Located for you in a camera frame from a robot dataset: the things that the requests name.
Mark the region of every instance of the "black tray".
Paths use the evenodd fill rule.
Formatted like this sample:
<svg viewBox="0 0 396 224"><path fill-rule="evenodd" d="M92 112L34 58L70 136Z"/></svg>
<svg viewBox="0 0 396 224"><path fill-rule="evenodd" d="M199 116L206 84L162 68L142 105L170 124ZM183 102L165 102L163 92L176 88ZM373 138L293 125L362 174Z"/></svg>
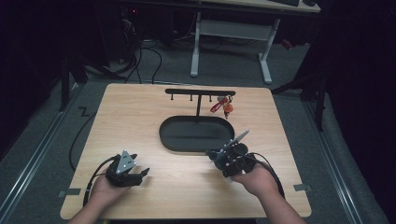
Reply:
<svg viewBox="0 0 396 224"><path fill-rule="evenodd" d="M160 127L163 145L177 152L219 150L233 139L233 126L225 119L207 116L174 116Z"/></svg>

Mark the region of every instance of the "key rack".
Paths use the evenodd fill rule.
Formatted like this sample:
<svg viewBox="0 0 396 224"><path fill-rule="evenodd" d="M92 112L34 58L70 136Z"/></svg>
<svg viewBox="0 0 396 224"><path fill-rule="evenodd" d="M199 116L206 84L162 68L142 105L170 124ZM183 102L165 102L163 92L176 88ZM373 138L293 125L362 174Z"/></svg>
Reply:
<svg viewBox="0 0 396 224"><path fill-rule="evenodd" d="M174 95L198 96L196 114L177 115L166 119L160 127L160 138L163 145L177 152L206 152L219 150L226 142L234 138L234 129L226 119L212 116L201 116L201 102L203 96L235 96L235 91L203 91L166 89L165 93L171 95L171 100L176 100Z"/></svg>

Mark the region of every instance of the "keychain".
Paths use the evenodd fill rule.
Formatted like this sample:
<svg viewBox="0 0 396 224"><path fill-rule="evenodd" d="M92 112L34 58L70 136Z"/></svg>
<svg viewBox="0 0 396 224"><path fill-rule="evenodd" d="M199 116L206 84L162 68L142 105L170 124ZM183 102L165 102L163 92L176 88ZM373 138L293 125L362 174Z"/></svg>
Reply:
<svg viewBox="0 0 396 224"><path fill-rule="evenodd" d="M231 112L233 112L233 106L231 105L231 102L233 101L233 97L228 95L228 96L218 96L218 103L216 103L210 111L212 113L215 113L216 111L219 110L219 108L222 106L224 110L224 116L226 119L228 119L228 116L230 115Z"/></svg>

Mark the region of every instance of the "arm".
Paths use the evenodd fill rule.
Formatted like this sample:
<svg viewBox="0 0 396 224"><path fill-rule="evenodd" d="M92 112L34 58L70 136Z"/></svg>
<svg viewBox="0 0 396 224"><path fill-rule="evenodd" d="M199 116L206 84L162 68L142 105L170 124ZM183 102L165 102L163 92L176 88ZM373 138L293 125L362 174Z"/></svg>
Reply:
<svg viewBox="0 0 396 224"><path fill-rule="evenodd" d="M235 175L232 179L241 183L249 193L259 199L271 223L305 223L291 205L279 194L274 178L261 165L256 164L250 173Z"/></svg>
<svg viewBox="0 0 396 224"><path fill-rule="evenodd" d="M114 187L104 175L99 175L93 184L87 204L68 223L96 223L99 216L130 188Z"/></svg>

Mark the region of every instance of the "wooden tabletop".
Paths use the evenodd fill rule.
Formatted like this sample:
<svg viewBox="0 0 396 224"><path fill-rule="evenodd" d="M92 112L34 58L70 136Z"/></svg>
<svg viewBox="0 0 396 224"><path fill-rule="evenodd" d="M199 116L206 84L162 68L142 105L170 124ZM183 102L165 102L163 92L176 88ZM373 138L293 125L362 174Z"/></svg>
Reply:
<svg viewBox="0 0 396 224"><path fill-rule="evenodd" d="M314 12L319 13L320 7L315 4L313 7L306 5L302 0L297 7L288 6L285 4L280 4L268 0L201 0L202 2L208 3L219 3L219 4L231 4L240 5L245 7L264 7L269 9L280 9L296 12Z"/></svg>
<svg viewBox="0 0 396 224"><path fill-rule="evenodd" d="M137 154L137 165L130 173L150 170L143 183L132 187L103 218L265 217L257 198L242 185L224 178L203 153L176 153L162 145L159 128L163 121L175 115L194 116L197 106L197 97L190 101L189 95L174 95L171 101L165 89L235 91L234 110L228 118L235 136L250 130L241 142L249 152L261 153L271 162L287 201L302 217L310 216L305 192L294 190L293 185L302 181L274 99L265 88L108 85L70 189L85 189L103 161L127 150ZM220 110L209 111L216 103L213 100L209 102L209 97L203 96L201 116L224 118ZM83 195L82 190L79 195L66 196L62 218L70 219L82 207Z"/></svg>

